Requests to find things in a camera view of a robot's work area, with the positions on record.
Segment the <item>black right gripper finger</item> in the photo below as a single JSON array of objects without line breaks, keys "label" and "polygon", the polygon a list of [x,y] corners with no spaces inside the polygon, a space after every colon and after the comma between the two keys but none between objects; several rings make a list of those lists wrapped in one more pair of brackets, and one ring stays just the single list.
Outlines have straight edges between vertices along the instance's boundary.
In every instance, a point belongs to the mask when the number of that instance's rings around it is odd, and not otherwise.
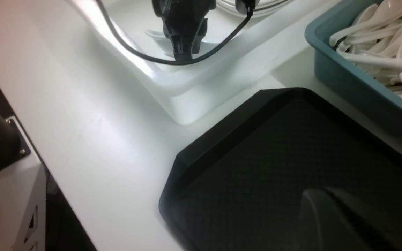
[{"label": "black right gripper finger", "polygon": [[300,199],[300,251],[402,251],[402,221],[341,189],[306,189]]}]

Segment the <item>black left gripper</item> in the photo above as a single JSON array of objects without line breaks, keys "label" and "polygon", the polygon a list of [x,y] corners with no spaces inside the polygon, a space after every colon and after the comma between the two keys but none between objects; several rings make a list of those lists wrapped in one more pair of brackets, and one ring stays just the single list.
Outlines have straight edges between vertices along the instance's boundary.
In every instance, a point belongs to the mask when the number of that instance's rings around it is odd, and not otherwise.
[{"label": "black left gripper", "polygon": [[155,15],[163,21],[163,33],[173,47],[176,62],[188,62],[199,54],[207,34],[206,15],[216,8],[215,0],[153,0]]}]

